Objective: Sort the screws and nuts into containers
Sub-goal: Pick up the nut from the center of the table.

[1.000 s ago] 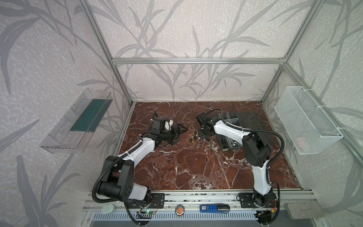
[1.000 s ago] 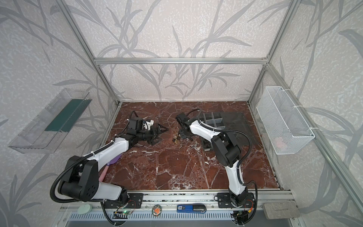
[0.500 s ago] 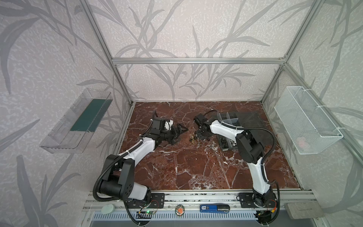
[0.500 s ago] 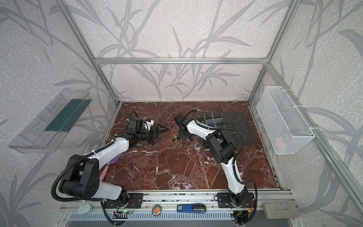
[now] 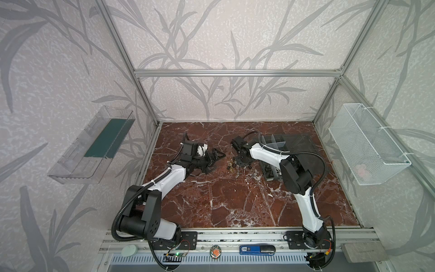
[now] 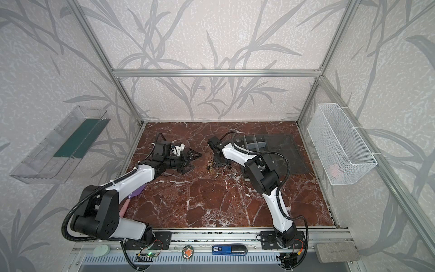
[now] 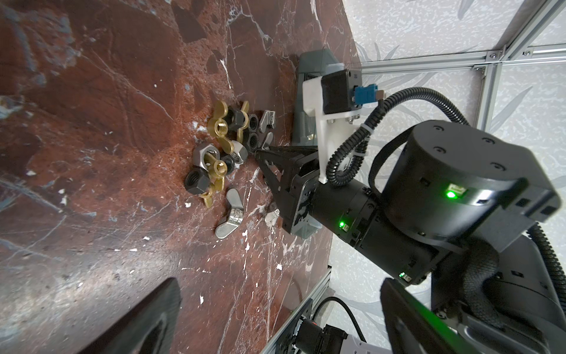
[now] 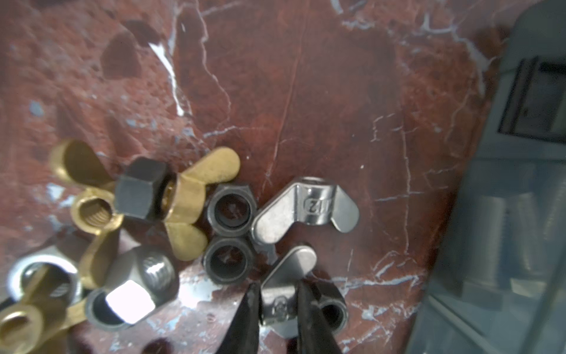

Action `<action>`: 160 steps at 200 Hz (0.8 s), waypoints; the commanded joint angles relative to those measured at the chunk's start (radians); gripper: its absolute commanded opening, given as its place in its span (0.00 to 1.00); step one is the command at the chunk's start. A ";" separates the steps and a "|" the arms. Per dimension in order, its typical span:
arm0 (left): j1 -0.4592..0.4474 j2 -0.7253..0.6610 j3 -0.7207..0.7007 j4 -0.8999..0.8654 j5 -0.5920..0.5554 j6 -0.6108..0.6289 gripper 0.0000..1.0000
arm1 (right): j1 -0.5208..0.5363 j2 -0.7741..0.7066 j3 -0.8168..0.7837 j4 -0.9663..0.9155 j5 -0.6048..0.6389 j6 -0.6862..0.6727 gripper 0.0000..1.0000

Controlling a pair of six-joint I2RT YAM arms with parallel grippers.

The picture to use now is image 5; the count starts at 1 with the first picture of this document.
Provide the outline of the grey compartment organizer box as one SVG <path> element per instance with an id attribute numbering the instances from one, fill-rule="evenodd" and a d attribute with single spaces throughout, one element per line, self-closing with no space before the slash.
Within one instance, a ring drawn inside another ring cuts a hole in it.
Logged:
<path id="1" fill-rule="evenodd" d="M 289 157 L 291 151 L 290 135 L 271 134 L 260 135 L 258 160 L 261 161 L 263 175 L 267 181 L 282 180 L 282 171 L 279 163 L 281 160 Z"/>

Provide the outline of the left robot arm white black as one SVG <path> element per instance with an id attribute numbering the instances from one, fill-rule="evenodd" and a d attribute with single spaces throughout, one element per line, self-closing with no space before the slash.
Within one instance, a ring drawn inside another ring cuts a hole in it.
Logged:
<path id="1" fill-rule="evenodd" d="M 112 237 L 117 241 L 144 239 L 180 244 L 181 227 L 162 219 L 162 200 L 192 172 L 208 174 L 223 158 L 225 153 L 216 148 L 209 150 L 205 143 L 185 140 L 163 173 L 146 184 L 128 188 L 111 226 Z"/>

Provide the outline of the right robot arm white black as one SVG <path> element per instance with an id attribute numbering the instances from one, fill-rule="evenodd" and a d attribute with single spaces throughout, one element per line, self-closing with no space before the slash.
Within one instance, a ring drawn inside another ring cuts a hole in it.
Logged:
<path id="1" fill-rule="evenodd" d="M 280 169 L 286 189 L 295 196 L 299 205 L 304 244 L 308 248 L 319 247 L 322 241 L 327 239 L 325 221 L 330 219 L 330 217 L 320 216 L 314 197 L 314 190 L 327 175 L 327 166 L 323 157 L 308 151 L 293 153 L 281 151 L 263 144 L 260 139 L 247 142 L 240 136 L 232 139 L 231 145 L 237 153 L 234 159 L 240 167 L 247 167 L 259 160 Z M 300 155 L 312 155 L 321 161 L 323 173 L 315 184 L 312 183 L 314 175 L 307 164 L 299 158 Z"/>

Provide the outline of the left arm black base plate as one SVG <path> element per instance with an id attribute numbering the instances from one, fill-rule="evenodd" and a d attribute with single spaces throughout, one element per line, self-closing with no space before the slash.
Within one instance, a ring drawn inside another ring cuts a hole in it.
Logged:
<path id="1" fill-rule="evenodd" d="M 195 250 L 198 242 L 198 232 L 181 231 L 180 236 L 175 241 L 159 239 L 152 241 L 154 250 L 169 250 L 171 248 L 181 250 Z"/>

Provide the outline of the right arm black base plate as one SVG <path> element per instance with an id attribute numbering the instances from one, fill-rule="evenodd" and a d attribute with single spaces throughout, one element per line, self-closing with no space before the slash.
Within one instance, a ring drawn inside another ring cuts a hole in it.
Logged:
<path id="1" fill-rule="evenodd" d="M 332 248 L 333 238 L 331 233 L 326 234 L 326 238 L 321 239 L 319 245 L 308 246 L 304 240 L 303 231 L 287 231 L 283 235 L 283 239 L 288 243 L 289 249 L 298 250 L 327 250 Z"/>

